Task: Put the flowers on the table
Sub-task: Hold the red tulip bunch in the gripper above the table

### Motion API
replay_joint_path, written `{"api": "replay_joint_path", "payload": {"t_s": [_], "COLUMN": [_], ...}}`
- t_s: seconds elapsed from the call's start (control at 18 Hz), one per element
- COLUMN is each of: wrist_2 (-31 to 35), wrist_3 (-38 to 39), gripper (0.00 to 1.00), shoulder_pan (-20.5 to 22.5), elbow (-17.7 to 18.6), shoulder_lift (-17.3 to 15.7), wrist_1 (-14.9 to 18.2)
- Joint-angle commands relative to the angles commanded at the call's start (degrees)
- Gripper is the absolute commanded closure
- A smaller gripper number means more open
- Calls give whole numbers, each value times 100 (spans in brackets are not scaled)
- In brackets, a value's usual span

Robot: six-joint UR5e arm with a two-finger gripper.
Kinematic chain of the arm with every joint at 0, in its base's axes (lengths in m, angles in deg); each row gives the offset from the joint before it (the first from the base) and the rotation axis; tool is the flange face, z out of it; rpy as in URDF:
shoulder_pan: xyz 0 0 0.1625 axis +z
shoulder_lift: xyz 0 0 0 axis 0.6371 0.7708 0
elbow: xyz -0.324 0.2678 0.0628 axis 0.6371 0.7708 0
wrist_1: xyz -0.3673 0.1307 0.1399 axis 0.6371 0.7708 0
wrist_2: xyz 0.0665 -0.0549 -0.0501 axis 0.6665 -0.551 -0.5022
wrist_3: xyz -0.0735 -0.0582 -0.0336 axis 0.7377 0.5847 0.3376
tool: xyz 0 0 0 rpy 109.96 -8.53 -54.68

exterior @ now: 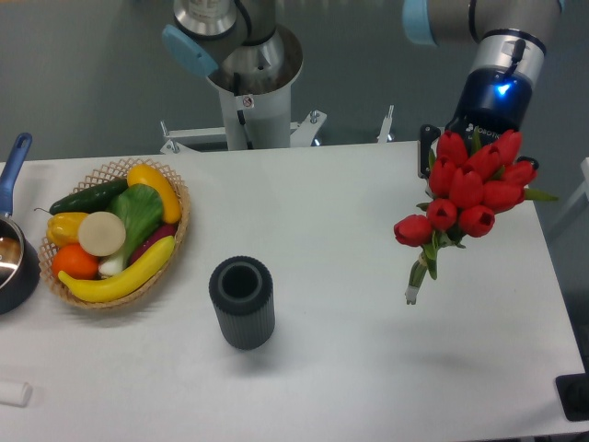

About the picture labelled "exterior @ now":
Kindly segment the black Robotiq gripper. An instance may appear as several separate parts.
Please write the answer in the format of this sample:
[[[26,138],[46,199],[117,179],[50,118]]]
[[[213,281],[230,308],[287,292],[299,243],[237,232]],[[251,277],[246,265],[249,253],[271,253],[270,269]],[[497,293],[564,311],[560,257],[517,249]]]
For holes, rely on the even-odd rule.
[[[464,85],[454,116],[446,130],[462,136],[466,146],[472,146],[477,134],[482,145],[496,141],[508,130],[518,131],[522,125],[532,97],[530,83],[521,76],[504,77],[494,68],[481,68],[472,72]],[[424,124],[418,139],[418,177],[428,179],[435,153],[433,143],[441,136],[434,125]],[[519,162],[528,162],[538,170],[535,158],[520,156]]]

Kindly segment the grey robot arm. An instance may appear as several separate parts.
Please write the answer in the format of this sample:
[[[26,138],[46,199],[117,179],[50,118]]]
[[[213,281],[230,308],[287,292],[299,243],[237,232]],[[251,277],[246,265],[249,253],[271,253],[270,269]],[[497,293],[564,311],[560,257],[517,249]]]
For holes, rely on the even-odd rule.
[[[487,144],[524,119],[564,8],[561,1],[408,1],[414,43],[474,41],[478,52],[447,124],[467,147]],[[170,56],[217,90],[232,150],[310,145],[322,122],[291,125],[291,86],[303,66],[297,37],[273,1],[177,1],[162,32]]]

